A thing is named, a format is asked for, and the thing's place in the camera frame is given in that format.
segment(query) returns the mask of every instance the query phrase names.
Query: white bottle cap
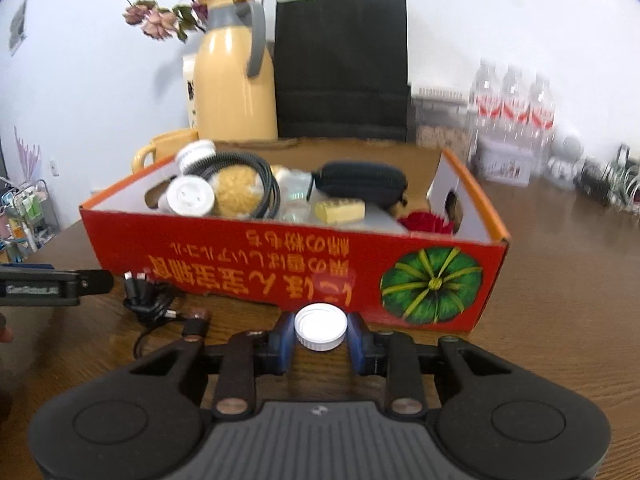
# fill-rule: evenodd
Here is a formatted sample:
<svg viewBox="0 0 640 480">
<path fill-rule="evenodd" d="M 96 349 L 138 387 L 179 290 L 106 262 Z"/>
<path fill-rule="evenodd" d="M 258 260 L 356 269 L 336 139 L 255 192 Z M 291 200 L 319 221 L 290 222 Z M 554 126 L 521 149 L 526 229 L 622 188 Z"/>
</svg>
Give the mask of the white bottle cap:
<svg viewBox="0 0 640 480">
<path fill-rule="evenodd" d="M 215 195 L 209 183 L 195 175 L 179 176 L 166 189 L 158 207 L 180 216 L 204 216 L 211 212 Z"/>
<path fill-rule="evenodd" d="M 216 154 L 216 145 L 212 140 L 201 139 L 194 142 L 190 142 L 178 153 L 175 154 L 175 163 L 180 169 L 180 173 L 184 174 L 184 171 L 189 167 L 202 160 L 206 156 Z"/>
<path fill-rule="evenodd" d="M 296 314 L 294 325 L 302 346 L 326 352 L 336 348 L 344 339 L 347 317 L 335 305 L 313 303 Z"/>
</svg>

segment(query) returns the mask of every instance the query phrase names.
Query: black zipper pouch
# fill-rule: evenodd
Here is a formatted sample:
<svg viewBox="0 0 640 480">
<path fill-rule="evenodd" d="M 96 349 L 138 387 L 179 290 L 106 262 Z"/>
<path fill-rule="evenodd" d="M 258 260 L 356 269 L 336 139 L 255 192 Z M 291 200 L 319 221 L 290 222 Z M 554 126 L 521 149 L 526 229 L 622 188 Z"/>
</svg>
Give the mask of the black zipper pouch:
<svg viewBox="0 0 640 480">
<path fill-rule="evenodd" d="M 331 198 L 359 198 L 382 209 L 389 209 L 398 202 L 406 205 L 406 176 L 388 164 L 336 160 L 312 175 L 312 185 L 315 183 L 318 191 Z"/>
</svg>

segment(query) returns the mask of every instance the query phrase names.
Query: red cardboard box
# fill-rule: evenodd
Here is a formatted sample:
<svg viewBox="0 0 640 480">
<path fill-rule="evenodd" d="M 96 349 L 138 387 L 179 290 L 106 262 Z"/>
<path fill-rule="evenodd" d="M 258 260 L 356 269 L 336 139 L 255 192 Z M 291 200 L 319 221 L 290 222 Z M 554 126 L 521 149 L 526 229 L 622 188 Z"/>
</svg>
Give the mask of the red cardboard box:
<svg viewBox="0 0 640 480">
<path fill-rule="evenodd" d="M 401 168 L 408 205 L 446 216 L 462 208 L 457 234 L 380 234 L 329 227 L 168 216 L 145 193 L 177 173 L 171 159 L 135 173 L 81 206 L 100 264 L 115 274 L 151 270 L 187 292 L 225 294 L 284 310 L 325 301 L 369 322 L 469 332 L 478 322 L 509 234 L 464 165 L 448 150 L 388 141 L 300 139 L 246 150 L 271 164 L 312 171 L 331 160 Z"/>
</svg>

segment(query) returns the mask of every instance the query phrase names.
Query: metal screw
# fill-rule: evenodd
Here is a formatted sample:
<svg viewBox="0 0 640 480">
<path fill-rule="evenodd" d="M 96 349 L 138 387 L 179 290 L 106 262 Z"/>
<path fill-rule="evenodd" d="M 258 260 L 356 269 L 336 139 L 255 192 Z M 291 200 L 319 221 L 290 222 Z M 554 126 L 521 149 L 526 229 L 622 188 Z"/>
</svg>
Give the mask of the metal screw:
<svg viewBox="0 0 640 480">
<path fill-rule="evenodd" d="M 422 411 L 422 403 L 411 397 L 401 397 L 391 403 L 391 409 L 399 415 L 415 415 Z"/>
<path fill-rule="evenodd" d="M 216 409 L 223 415 L 240 415 L 249 408 L 249 404 L 244 399 L 237 397 L 227 397 L 216 403 Z"/>
</svg>

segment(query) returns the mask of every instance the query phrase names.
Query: bag handle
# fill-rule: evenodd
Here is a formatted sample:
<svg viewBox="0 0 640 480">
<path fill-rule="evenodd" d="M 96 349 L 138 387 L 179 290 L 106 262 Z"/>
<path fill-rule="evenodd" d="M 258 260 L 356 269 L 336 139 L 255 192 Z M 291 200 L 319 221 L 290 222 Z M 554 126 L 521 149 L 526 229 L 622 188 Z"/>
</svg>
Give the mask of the bag handle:
<svg viewBox="0 0 640 480">
<path fill-rule="evenodd" d="M 264 48 L 267 46 L 267 23 L 264 9 L 258 2 L 249 1 L 237 5 L 236 13 L 241 17 L 247 13 L 251 14 L 251 53 L 246 64 L 246 76 L 252 79 L 260 73 Z"/>
</svg>

